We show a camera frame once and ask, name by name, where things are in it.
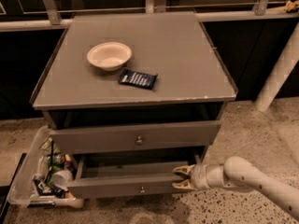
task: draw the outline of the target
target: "white robotic arm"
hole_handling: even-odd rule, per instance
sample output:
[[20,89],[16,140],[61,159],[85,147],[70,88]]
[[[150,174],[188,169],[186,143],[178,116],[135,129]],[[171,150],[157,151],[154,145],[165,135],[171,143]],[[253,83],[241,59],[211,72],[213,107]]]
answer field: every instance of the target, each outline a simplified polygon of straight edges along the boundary
[[231,157],[223,165],[181,166],[173,172],[187,177],[173,184],[176,189],[255,189],[299,220],[299,189],[267,176],[242,158]]

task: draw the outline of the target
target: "white pole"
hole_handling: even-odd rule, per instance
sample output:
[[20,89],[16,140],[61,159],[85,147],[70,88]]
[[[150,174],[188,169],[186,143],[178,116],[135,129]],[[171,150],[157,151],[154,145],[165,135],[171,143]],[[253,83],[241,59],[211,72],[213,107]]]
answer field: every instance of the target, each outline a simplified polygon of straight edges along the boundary
[[274,98],[277,96],[280,88],[292,72],[292,69],[296,66],[298,60],[299,23],[255,101],[255,106],[258,110],[264,112],[268,109]]

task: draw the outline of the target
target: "closed drawer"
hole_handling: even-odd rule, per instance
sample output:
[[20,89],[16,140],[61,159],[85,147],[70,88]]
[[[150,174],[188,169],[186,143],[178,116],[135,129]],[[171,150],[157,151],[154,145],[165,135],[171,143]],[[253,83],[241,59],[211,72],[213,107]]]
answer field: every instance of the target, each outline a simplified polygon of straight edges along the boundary
[[172,170],[196,160],[190,148],[83,155],[76,179],[67,186],[83,199],[182,192],[172,187],[183,181]]
[[69,154],[208,146],[221,122],[195,121],[144,125],[73,128],[51,131],[62,152]]

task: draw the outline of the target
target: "floor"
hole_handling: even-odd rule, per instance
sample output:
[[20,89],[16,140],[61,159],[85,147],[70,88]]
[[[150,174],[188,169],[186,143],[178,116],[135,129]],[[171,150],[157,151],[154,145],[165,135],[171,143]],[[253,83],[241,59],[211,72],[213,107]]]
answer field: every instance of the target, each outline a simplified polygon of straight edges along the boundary
[[[275,100],[266,113],[254,103],[229,103],[206,163],[240,156],[299,188],[299,97]],[[43,119],[0,121],[0,185],[9,184]],[[6,223],[299,223],[260,193],[211,189],[187,194],[86,200],[82,209],[11,205]]]

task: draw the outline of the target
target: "gray tabletop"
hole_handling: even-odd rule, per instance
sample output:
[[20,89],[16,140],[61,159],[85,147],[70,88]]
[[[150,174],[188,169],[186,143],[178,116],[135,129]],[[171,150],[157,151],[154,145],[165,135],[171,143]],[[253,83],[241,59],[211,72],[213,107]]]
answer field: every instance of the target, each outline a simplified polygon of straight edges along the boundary
[[[88,51],[117,41],[133,51],[127,68],[158,74],[152,91],[118,84],[121,70],[90,65]],[[234,100],[193,13],[76,16],[37,95],[41,110]]]

